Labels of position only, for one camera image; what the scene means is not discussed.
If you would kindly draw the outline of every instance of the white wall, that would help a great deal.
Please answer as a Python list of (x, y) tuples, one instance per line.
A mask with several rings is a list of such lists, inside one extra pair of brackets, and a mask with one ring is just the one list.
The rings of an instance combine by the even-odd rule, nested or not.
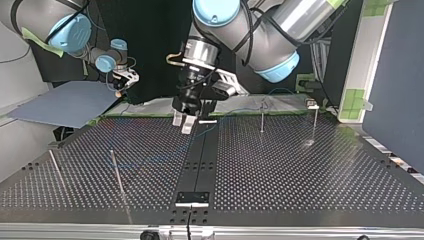
[[(18, 58), (28, 45), (0, 23), (0, 62)], [(41, 156), (54, 141), (49, 125), (14, 121), (5, 117), (8, 112), (48, 91), (41, 79), (32, 52), (25, 58), (0, 63), (0, 182), (26, 163)]]

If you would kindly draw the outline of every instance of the cable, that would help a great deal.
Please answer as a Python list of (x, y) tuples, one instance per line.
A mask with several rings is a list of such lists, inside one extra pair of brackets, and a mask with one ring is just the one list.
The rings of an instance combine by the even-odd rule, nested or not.
[(135, 59), (133, 57), (127, 57), (127, 58), (133, 60), (133, 62), (134, 62), (133, 65), (127, 67), (127, 69), (130, 69), (130, 68), (137, 66), (137, 59)]
[(370, 240), (370, 238), (367, 235), (362, 235), (358, 238), (358, 240)]
[(70, 18), (68, 18), (64, 23), (62, 23), (58, 28), (56, 28), (52, 33), (49, 34), (49, 36), (46, 38), (45, 43), (49, 44), (49, 41), (56, 36), (60, 31), (62, 31), (63, 28), (66, 27), (70, 22), (72, 22), (79, 14), (83, 13), (87, 7), (90, 5), (91, 0), (87, 0), (85, 5), (77, 12), (75, 12)]
[(254, 37), (254, 26), (253, 26), (253, 17), (252, 12), (249, 10), (249, 5), (245, 0), (241, 0), (241, 5), (243, 6), (243, 9), (245, 10), (247, 21), (249, 23), (249, 49), (247, 50), (247, 56), (246, 59), (242, 61), (243, 67), (246, 67), (249, 65), (250, 59), (252, 57), (252, 51), (253, 51), (253, 37)]
[(91, 21), (91, 23), (93, 24), (93, 26), (95, 26), (97, 29), (100, 29), (100, 30), (102, 30), (102, 31), (106, 31), (106, 29), (105, 29), (105, 28), (102, 28), (102, 27), (100, 27), (100, 26), (98, 25), (99, 20), (97, 21), (97, 24), (93, 21), (93, 19), (92, 19), (92, 18), (91, 18), (91, 16), (90, 16), (90, 10), (89, 10), (88, 8), (87, 8), (87, 16), (88, 16), (88, 19), (90, 19), (90, 21)]
[(318, 41), (320, 41), (331, 29), (332, 27), (336, 24), (336, 22), (343, 16), (343, 14), (347, 11), (349, 4), (351, 2), (349, 2), (348, 4), (346, 4), (346, 6), (343, 8), (342, 11), (340, 11), (339, 14), (337, 14), (337, 16), (334, 18), (334, 20), (330, 23), (330, 25), (327, 27), (327, 29), (322, 32), (318, 37), (306, 41), (306, 42), (300, 42), (297, 41), (296, 39), (292, 38), (288, 33), (286, 33), (281, 27), (280, 25), (272, 18), (266, 15), (266, 13), (258, 8), (251, 8), (250, 10), (254, 11), (254, 12), (258, 12), (261, 14), (260, 18), (265, 18), (281, 35), (283, 35), (283, 37), (285, 37), (291, 44), (293, 44), (296, 47), (299, 47), (301, 45), (311, 45), (314, 44)]
[[(315, 51), (311, 51), (311, 57), (312, 57), (312, 64), (314, 65), (314, 67), (317, 69), (318, 71), (318, 63), (316, 61), (316, 56), (315, 56)], [(319, 74), (317, 74), (317, 80), (321, 85), (322, 91), (325, 94), (325, 97), (327, 98), (328, 102), (330, 103), (331, 107), (333, 107), (334, 111), (336, 111), (337, 115), (339, 115), (339, 110), (337, 109), (336, 105), (334, 105), (333, 101), (331, 101), (330, 96), (327, 93), (327, 90), (324, 87), (324, 83), (323, 83), (323, 79), (321, 79), (321, 77), (319, 76)]]
[(29, 54), (30, 50), (31, 50), (31, 46), (28, 46), (28, 49), (27, 49), (27, 51), (26, 51), (26, 53), (25, 53), (24, 55), (22, 55), (22, 56), (20, 56), (20, 57), (18, 57), (18, 58), (15, 58), (15, 59), (6, 60), (6, 61), (1, 61), (1, 62), (0, 62), (0, 64), (4, 64), (4, 63), (11, 63), (11, 62), (19, 61), (19, 60), (21, 60), (21, 59), (25, 58), (26, 56), (28, 56), (28, 54)]
[(212, 77), (212, 75), (216, 72), (218, 70), (218, 66), (216, 66), (210, 73), (208, 73), (208, 75), (206, 75), (205, 77), (203, 77), (202, 79), (200, 79), (199, 81), (197, 81), (197, 82), (195, 82), (195, 83), (193, 83), (193, 84), (190, 84), (190, 85), (187, 85), (187, 86), (184, 86), (184, 87), (180, 87), (180, 86), (177, 86), (177, 89), (178, 90), (185, 90), (185, 89), (190, 89), (190, 88), (192, 88), (192, 87), (195, 87), (195, 86), (197, 86), (197, 85), (199, 85), (199, 84), (202, 84), (202, 83), (205, 83), (206, 81), (208, 81), (211, 77)]
[(190, 209), (190, 215), (188, 215), (188, 221), (187, 221), (187, 239), (191, 240), (191, 231), (190, 231), (190, 221), (191, 221), (191, 210)]
[(252, 10), (253, 12), (260, 13), (261, 14), (261, 18), (265, 18), (281, 35), (283, 35), (284, 38), (286, 38), (291, 44), (293, 44), (293, 46), (299, 47), (300, 45), (302, 45), (301, 42), (295, 40), (288, 33), (286, 33), (280, 27), (280, 25), (272, 17), (266, 15), (266, 13), (264, 11), (262, 11), (259, 8), (251, 8), (250, 10)]
[(336, 18), (334, 18), (334, 20), (330, 23), (330, 25), (328, 25), (328, 27), (324, 30), (324, 32), (322, 32), (318, 37), (316, 37), (316, 38), (314, 38), (310, 41), (304, 42), (302, 44), (303, 45), (310, 45), (310, 44), (317, 43), (318, 41), (323, 39), (324, 36), (330, 31), (330, 29), (333, 28), (333, 26), (336, 24), (336, 22), (343, 16), (343, 14), (346, 12), (347, 8), (348, 8), (348, 5), (346, 5), (343, 8), (343, 10), (339, 14), (337, 14)]

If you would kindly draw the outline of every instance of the metal rod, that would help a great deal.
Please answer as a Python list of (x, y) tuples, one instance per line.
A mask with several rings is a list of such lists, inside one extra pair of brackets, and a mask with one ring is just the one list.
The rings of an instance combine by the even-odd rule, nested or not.
[(264, 125), (265, 125), (265, 113), (262, 113), (261, 133), (265, 132)]
[(57, 164), (57, 162), (56, 162), (56, 158), (55, 158), (55, 156), (54, 156), (53, 151), (52, 151), (52, 150), (49, 150), (49, 154), (50, 154), (50, 158), (51, 158), (51, 159), (52, 159), (52, 161), (53, 161), (54, 167), (56, 168), (56, 171), (60, 172), (60, 168), (59, 168), (59, 165), (58, 165), (58, 164)]
[(261, 106), (261, 133), (265, 132), (265, 112), (264, 112), (264, 103), (262, 102), (262, 106)]
[(122, 185), (122, 181), (121, 181), (121, 174), (119, 173), (118, 163), (116, 161), (115, 151), (110, 150), (110, 155), (112, 157), (112, 162), (115, 167), (116, 179), (118, 180), (119, 189), (121, 190), (122, 194), (125, 194), (124, 186)]
[(317, 108), (317, 109), (315, 110), (314, 129), (315, 129), (315, 128), (316, 128), (316, 126), (317, 126), (317, 121), (318, 121), (318, 111), (319, 111), (319, 109)]
[(66, 188), (66, 185), (65, 185), (65, 180), (63, 179), (63, 177), (62, 177), (62, 173), (61, 173), (61, 171), (60, 171), (60, 168), (59, 168), (59, 165), (57, 164), (57, 161), (56, 161), (56, 157), (54, 156), (54, 153), (53, 153), (53, 150), (49, 150), (49, 154), (50, 154), (50, 158), (52, 159), (52, 161), (53, 161), (53, 165), (54, 165), (54, 167), (56, 168), (56, 172), (57, 172), (57, 174), (59, 175), (59, 178), (60, 178), (60, 181), (61, 181), (61, 183), (62, 183), (62, 186), (63, 186), (63, 189), (65, 189), (66, 190), (66, 192), (67, 192), (67, 188)]

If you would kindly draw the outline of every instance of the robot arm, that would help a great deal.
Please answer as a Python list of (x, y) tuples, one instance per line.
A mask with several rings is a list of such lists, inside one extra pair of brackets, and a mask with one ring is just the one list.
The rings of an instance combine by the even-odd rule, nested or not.
[(89, 4), (90, 0), (1, 0), (0, 22), (19, 35), (26, 28), (47, 45), (95, 64), (103, 73), (113, 72), (120, 96), (139, 80), (138, 74), (127, 67), (124, 40), (112, 40), (107, 51), (89, 46), (91, 21), (83, 14)]
[(189, 132), (184, 129), (199, 116), (203, 88), (216, 85), (209, 74), (216, 69), (220, 43), (247, 60), (264, 79), (281, 82), (299, 63), (296, 49), (346, 0), (285, 0), (264, 17), (253, 14), (264, 13), (249, 9), (244, 1), (193, 0), (193, 26), (182, 71), (187, 74), (180, 76), (183, 87), (173, 104), (176, 119), (187, 114), (183, 133)]

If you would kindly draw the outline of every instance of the metal table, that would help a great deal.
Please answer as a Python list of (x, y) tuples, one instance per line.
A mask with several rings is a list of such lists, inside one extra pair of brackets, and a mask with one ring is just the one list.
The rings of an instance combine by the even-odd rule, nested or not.
[[(260, 116), (218, 121), (190, 136), (168, 118), (106, 119), (83, 130), (0, 184), (0, 238), (171, 227), (185, 238), (187, 226), (221, 239), (424, 238), (424, 186), (350, 128), (326, 116), (314, 128), (309, 115), (267, 116), (263, 133)], [(209, 207), (177, 208), (183, 192), (207, 193)]]

